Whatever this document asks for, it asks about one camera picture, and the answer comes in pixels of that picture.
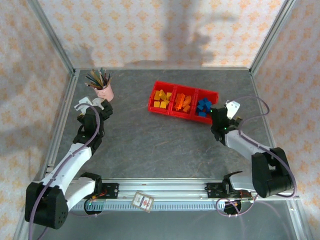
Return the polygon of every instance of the patterned wallpaper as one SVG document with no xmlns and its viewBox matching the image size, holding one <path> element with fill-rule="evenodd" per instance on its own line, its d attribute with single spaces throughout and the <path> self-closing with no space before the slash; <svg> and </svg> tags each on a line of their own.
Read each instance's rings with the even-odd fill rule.
<svg viewBox="0 0 320 240">
<path fill-rule="evenodd" d="M 250 67 L 285 0 L 39 0 L 75 68 Z"/>
<path fill-rule="evenodd" d="M 320 6 L 298 0 L 258 73 L 275 142 L 288 157 L 315 239 L 320 239 Z"/>
<path fill-rule="evenodd" d="M 0 239 L 11 240 L 69 77 L 26 0 L 2 0 L 0 14 Z"/>
</svg>

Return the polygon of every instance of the orange wooden block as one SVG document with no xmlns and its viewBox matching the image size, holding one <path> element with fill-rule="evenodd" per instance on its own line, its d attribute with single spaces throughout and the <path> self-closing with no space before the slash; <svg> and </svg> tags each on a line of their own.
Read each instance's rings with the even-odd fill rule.
<svg viewBox="0 0 320 240">
<path fill-rule="evenodd" d="M 186 96 L 185 100 L 183 102 L 182 107 L 185 108 L 187 105 L 189 105 L 191 103 L 191 96 Z"/>
<path fill-rule="evenodd" d="M 185 95 L 181 93 L 179 95 L 179 98 L 176 101 L 175 110 L 179 111 L 182 108 L 182 105 L 184 104 L 184 100 L 185 100 Z"/>
<path fill-rule="evenodd" d="M 177 93 L 174 102 L 176 103 L 178 101 L 178 98 L 180 97 L 180 93 Z"/>
<path fill-rule="evenodd" d="M 184 109 L 182 111 L 184 111 L 185 113 L 187 113 L 190 110 L 190 106 L 187 105 L 184 107 Z"/>
</svg>

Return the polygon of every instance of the cable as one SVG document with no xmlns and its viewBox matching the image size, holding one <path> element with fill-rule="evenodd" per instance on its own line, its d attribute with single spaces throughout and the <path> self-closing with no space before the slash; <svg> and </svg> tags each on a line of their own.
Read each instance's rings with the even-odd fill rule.
<svg viewBox="0 0 320 240">
<path fill-rule="evenodd" d="M 79 153 L 80 151 L 82 151 L 85 147 L 87 147 L 96 137 L 96 135 L 98 134 L 99 132 L 99 128 L 100 128 L 100 116 L 99 116 L 99 113 L 98 111 L 93 107 L 91 106 L 90 104 L 88 103 L 81 103 L 79 104 L 77 107 L 80 107 L 80 106 L 89 106 L 93 111 L 94 111 L 94 114 L 95 114 L 95 120 L 96 120 L 96 123 L 97 123 L 97 127 L 95 129 L 95 132 L 94 134 L 92 135 L 92 137 L 84 144 L 82 145 L 81 147 L 79 147 L 77 150 L 75 150 L 73 153 L 71 153 L 63 162 L 62 164 L 58 167 L 58 169 L 56 170 L 56 172 L 53 174 L 52 178 L 50 179 L 50 181 L 44 186 L 44 188 L 42 189 L 42 191 L 40 192 L 39 196 L 37 197 L 37 199 L 35 200 L 34 202 L 34 205 L 33 205 L 33 208 L 32 208 L 32 211 L 31 211 L 31 215 L 30 215 L 30 221 L 29 221 L 29 234 L 28 234 L 28 240 L 32 240 L 32 237 L 33 237 L 33 224 L 34 224 L 34 220 L 35 220 L 35 215 L 36 215 L 36 210 L 37 210 L 37 207 L 41 201 L 41 198 L 43 197 L 43 195 L 45 194 L 46 190 L 49 188 L 49 186 L 51 185 L 51 183 L 55 180 L 56 176 L 59 174 L 59 172 L 62 170 L 62 168 L 67 164 L 67 162 L 74 156 L 76 155 L 77 153 Z M 44 236 L 44 232 L 40 235 L 40 237 L 38 238 L 38 240 L 40 240 L 42 237 Z"/>
<path fill-rule="evenodd" d="M 255 201 L 257 200 L 257 198 L 258 198 L 258 194 L 254 197 L 253 203 L 251 204 L 251 206 L 250 206 L 247 210 L 245 210 L 244 212 L 239 212 L 239 210 L 238 210 L 238 208 L 235 206 L 235 204 L 234 204 L 229 198 L 226 198 L 226 197 L 219 198 L 219 199 L 216 201 L 216 203 L 215 203 L 215 209 L 216 209 L 216 211 L 218 212 L 218 214 L 220 214 L 221 216 L 224 216 L 224 217 L 230 218 L 230 217 L 241 216 L 241 215 L 247 213 L 247 212 L 252 208 L 252 206 L 254 205 L 254 203 L 255 203 Z M 219 211 L 219 209 L 218 209 L 218 204 L 219 204 L 219 202 L 220 202 L 221 200 L 227 200 L 227 202 L 231 203 L 231 204 L 234 206 L 234 208 L 235 208 L 235 210 L 237 211 L 238 214 L 235 214 L 235 215 L 231 215 L 231 214 L 226 215 L 226 214 L 221 213 L 221 212 Z"/>
<path fill-rule="evenodd" d="M 44 235 L 48 232 L 48 230 L 49 228 L 46 226 L 41 235 L 38 237 L 38 240 L 41 240 L 44 237 Z"/>
<path fill-rule="evenodd" d="M 266 111 L 266 113 L 263 113 L 263 114 L 260 114 L 260 115 L 256 115 L 256 116 L 252 116 L 252 117 L 249 117 L 249 118 L 243 120 L 243 121 L 240 123 L 240 125 L 239 125 L 239 129 L 238 129 L 239 135 L 240 135 L 240 137 L 243 138 L 245 141 L 247 141 L 248 143 L 252 144 L 253 146 L 261 149 L 262 151 L 265 151 L 266 153 L 270 154 L 273 158 L 277 159 L 277 160 L 281 163 L 281 165 L 282 165 L 282 166 L 285 168 L 285 170 L 287 170 L 287 172 L 289 173 L 289 176 L 290 176 L 290 178 L 291 178 L 291 180 L 292 180 L 292 183 L 293 183 L 293 193 L 290 194 L 290 195 L 283 195 L 283 194 L 279 194 L 279 193 L 278 193 L 277 196 L 284 197 L 284 198 L 293 198 L 293 197 L 296 195 L 298 188 L 297 188 L 296 178 L 295 178 L 293 172 L 291 171 L 291 169 L 289 168 L 289 166 L 288 166 L 280 157 L 278 157 L 276 154 L 274 154 L 273 152 L 271 152 L 269 149 L 266 149 L 266 148 L 264 148 L 263 146 L 260 146 L 260 145 L 257 144 L 256 142 L 254 142 L 254 141 L 248 139 L 246 136 L 243 136 L 243 135 L 242 135 L 241 129 L 242 129 L 243 125 L 244 125 L 247 121 L 252 120 L 252 119 L 256 119 L 256 118 L 260 118 L 260 117 L 263 117 L 263 116 L 266 116 L 267 114 L 269 114 L 270 108 L 269 108 L 268 104 L 267 104 L 264 100 L 262 100 L 262 99 L 261 99 L 260 97 L 258 97 L 258 96 L 253 96 L 253 95 L 241 96 L 241 97 L 238 97 L 238 98 L 233 99 L 232 101 L 228 101 L 228 102 L 233 102 L 233 101 L 236 101 L 236 100 L 239 100 L 239 99 L 244 99 L 244 98 L 253 98 L 253 99 L 257 99 L 257 100 L 261 101 L 261 102 L 264 104 L 264 106 L 266 107 L 267 111 Z"/>
<path fill-rule="evenodd" d="M 254 142 L 254 141 L 250 140 L 249 138 L 247 138 L 246 136 L 242 135 L 243 132 L 241 131 L 241 129 L 242 129 L 243 125 L 244 125 L 247 121 L 252 120 L 252 119 L 256 119 L 256 118 L 260 118 L 260 117 L 263 117 L 263 116 L 266 116 L 266 115 L 268 115 L 268 114 L 270 113 L 270 108 L 269 108 L 268 104 L 267 104 L 264 100 L 262 100 L 260 97 L 254 96 L 254 95 L 237 97 L 237 98 L 235 98 L 235 99 L 233 99 L 233 100 L 227 101 L 226 103 L 233 102 L 233 101 L 237 101 L 237 100 L 239 100 L 239 99 L 246 99 L 246 98 L 252 98 L 252 99 L 257 99 L 257 100 L 261 101 L 261 102 L 264 104 L 264 106 L 266 107 L 266 113 L 262 113 L 262 114 L 260 114 L 260 115 L 252 116 L 252 117 L 249 117 L 249 118 L 241 121 L 241 123 L 239 124 L 239 128 L 238 128 L 239 136 L 240 136 L 242 139 L 244 139 L 246 142 L 248 142 L 248 143 L 252 144 L 253 146 L 261 149 L 262 151 L 265 151 L 266 153 L 270 154 L 273 158 L 277 159 L 277 160 L 283 165 L 283 167 L 287 170 L 287 172 L 289 173 L 290 178 L 291 178 L 291 180 L 292 180 L 292 183 L 293 183 L 293 193 L 292 193 L 291 195 L 283 195 L 283 194 L 279 194 L 279 193 L 278 193 L 277 196 L 284 197 L 284 198 L 292 198 L 292 197 L 294 197 L 294 196 L 296 195 L 296 193 L 297 193 L 297 182 L 296 182 L 295 176 L 294 176 L 293 172 L 291 171 L 291 169 L 289 168 L 289 166 L 288 166 L 279 156 L 277 156 L 276 154 L 274 154 L 274 153 L 271 152 L 270 150 L 266 149 L 266 148 L 263 147 L 263 146 L 260 146 L 260 145 L 257 144 L 256 142 Z M 257 198 L 258 198 L 258 195 L 256 195 L 256 196 L 254 197 L 253 203 L 251 204 L 251 206 L 250 206 L 246 211 L 241 212 L 241 213 L 239 212 L 239 210 L 238 210 L 238 208 L 235 206 L 235 204 L 234 204 L 231 200 L 229 200 L 228 198 L 220 198 L 220 199 L 218 199 L 217 202 L 215 203 L 215 209 L 217 210 L 217 212 L 218 212 L 221 216 L 224 216 L 224 217 L 237 217 L 237 216 L 241 216 L 241 215 L 247 213 L 247 212 L 252 208 L 252 206 L 254 205 L 254 203 L 255 203 L 255 201 L 256 201 Z M 231 204 L 234 206 L 234 208 L 235 208 L 235 210 L 237 211 L 238 214 L 235 214 L 235 215 L 231 215 L 231 214 L 226 215 L 226 214 L 221 213 L 221 212 L 219 211 L 219 209 L 218 209 L 218 204 L 219 204 L 219 202 L 220 202 L 221 200 L 226 200 L 227 202 L 231 203 Z"/>
</svg>

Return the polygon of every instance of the yellow wooden block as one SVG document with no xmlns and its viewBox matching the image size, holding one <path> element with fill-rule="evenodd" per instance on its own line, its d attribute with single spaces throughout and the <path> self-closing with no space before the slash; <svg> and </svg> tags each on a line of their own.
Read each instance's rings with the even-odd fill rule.
<svg viewBox="0 0 320 240">
<path fill-rule="evenodd" d="M 160 91 L 155 91 L 154 100 L 159 101 L 160 100 Z"/>
<path fill-rule="evenodd" d="M 172 94 L 172 92 L 167 92 L 167 93 L 166 93 L 166 99 L 167 99 L 167 100 L 170 100 L 171 94 Z"/>
<path fill-rule="evenodd" d="M 162 101 L 160 104 L 160 108 L 166 109 L 167 108 L 167 103 L 165 101 Z"/>
<path fill-rule="evenodd" d="M 166 100 L 166 99 L 167 99 L 167 95 L 165 94 L 165 92 L 164 92 L 162 89 L 160 90 L 159 97 L 160 97 L 162 100 Z"/>
<path fill-rule="evenodd" d="M 153 106 L 155 108 L 160 108 L 160 102 L 159 101 L 154 101 Z"/>
</svg>

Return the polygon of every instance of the gray stone surface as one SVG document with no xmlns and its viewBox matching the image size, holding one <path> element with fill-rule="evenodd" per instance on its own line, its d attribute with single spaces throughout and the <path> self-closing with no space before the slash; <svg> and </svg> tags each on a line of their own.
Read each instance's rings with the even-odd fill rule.
<svg viewBox="0 0 320 240">
<path fill-rule="evenodd" d="M 68 152 L 80 123 L 74 106 L 95 92 L 85 86 L 82 70 L 66 121 L 56 164 Z M 111 70 L 113 115 L 104 122 L 102 144 L 79 171 L 103 178 L 216 178 L 249 168 L 240 154 L 216 142 L 209 124 L 151 113 L 148 101 L 156 80 L 219 92 L 219 102 L 254 95 L 246 70 Z M 260 113 L 254 99 L 243 99 L 237 116 Z M 258 142 L 268 145 L 262 119 L 243 128 Z"/>
</svg>

